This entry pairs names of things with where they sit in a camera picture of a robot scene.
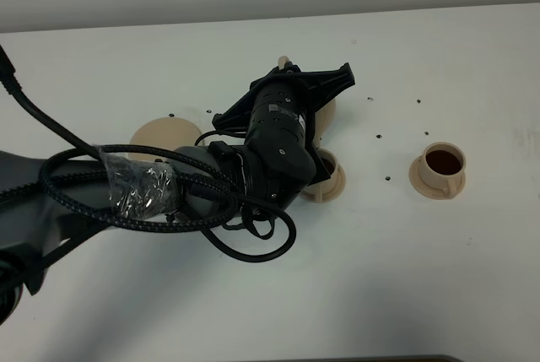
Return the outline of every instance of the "beige saucer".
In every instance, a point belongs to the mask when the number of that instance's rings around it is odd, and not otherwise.
[[[152,120],[139,128],[133,134],[130,144],[147,145],[174,151],[179,147],[193,145],[201,135],[201,130],[188,120],[179,117],[164,117]],[[130,159],[138,161],[154,162],[156,159],[165,160],[156,155],[139,153],[129,153],[128,156]]]

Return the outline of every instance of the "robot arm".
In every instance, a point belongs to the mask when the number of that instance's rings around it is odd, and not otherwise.
[[[0,323],[18,304],[23,284],[36,294],[48,267],[109,226],[167,233],[199,230],[221,251],[245,262],[283,255],[295,238],[294,223],[284,210],[304,187],[329,177],[312,141],[315,113],[354,85],[348,64],[337,71],[302,73],[288,59],[281,60],[266,77],[251,83],[249,92],[229,110],[214,117],[214,132],[203,135],[235,133],[245,137],[243,145],[219,141],[207,148],[182,147],[175,152],[104,146],[100,152],[28,100],[1,47],[0,80],[33,117],[76,147],[47,160],[0,152]],[[102,155],[115,152],[168,159],[179,200],[166,223],[123,219],[112,213]],[[97,160],[71,160],[83,154]],[[228,226],[236,215],[242,225]],[[285,221],[289,238],[276,251],[260,256],[227,247],[211,231],[218,225],[245,228],[267,239],[276,218]],[[259,235],[254,221],[270,222],[271,233]]]

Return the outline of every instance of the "dark liquid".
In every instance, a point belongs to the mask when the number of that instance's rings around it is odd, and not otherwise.
[[[328,159],[323,158],[322,163],[324,164],[324,167],[327,169],[328,173],[331,175],[335,169],[332,162],[330,162]]]
[[[447,151],[437,150],[426,155],[429,167],[442,175],[454,175],[462,169],[459,159]]]

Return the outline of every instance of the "clear plastic wrap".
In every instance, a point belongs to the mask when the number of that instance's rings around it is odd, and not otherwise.
[[[179,194],[174,169],[164,162],[142,162],[101,151],[111,186],[115,214],[130,219],[148,219],[172,213]]]

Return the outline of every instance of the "cup rim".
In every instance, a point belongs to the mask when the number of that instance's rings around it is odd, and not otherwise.
[[[460,163],[462,163],[462,167],[461,167],[461,169],[460,169],[458,172],[456,172],[455,174],[451,174],[451,175],[440,174],[439,172],[437,172],[436,170],[434,170],[433,168],[431,168],[431,167],[429,166],[428,160],[427,160],[427,158],[426,158],[426,157],[427,157],[427,154],[429,153],[429,150],[430,150],[430,149],[432,149],[433,147],[436,147],[436,146],[438,146],[438,145],[442,145],[442,146],[446,146],[446,147],[452,147],[452,148],[455,149],[455,151],[457,151],[457,152],[459,153],[459,155],[462,157],[462,160],[460,160]],[[432,144],[428,145],[428,146],[425,148],[425,150],[423,151],[423,153],[422,153],[422,161],[425,162],[426,167],[427,167],[427,169],[429,170],[429,172],[432,172],[432,173],[434,173],[435,175],[440,176],[440,177],[443,177],[443,178],[446,178],[446,179],[451,179],[451,178],[454,178],[454,177],[456,177],[456,176],[462,174],[463,171],[465,170],[465,167],[467,166],[467,159],[465,158],[465,154],[463,153],[463,151],[461,151],[460,148],[457,147],[456,145],[454,145],[454,144],[452,144],[452,143],[446,143],[446,142],[444,142],[444,141],[439,141],[439,142],[437,142],[437,143],[432,143]]]
[[[339,168],[339,163],[338,163],[338,159],[336,158],[336,156],[332,152],[328,151],[327,149],[318,149],[317,153],[322,153],[323,155],[319,155],[319,157],[321,159],[329,160],[329,162],[332,163],[332,165],[334,167],[334,170],[332,171],[332,173],[328,172],[330,174],[330,177],[333,177],[334,175],[336,175],[337,172],[338,172],[338,168]]]

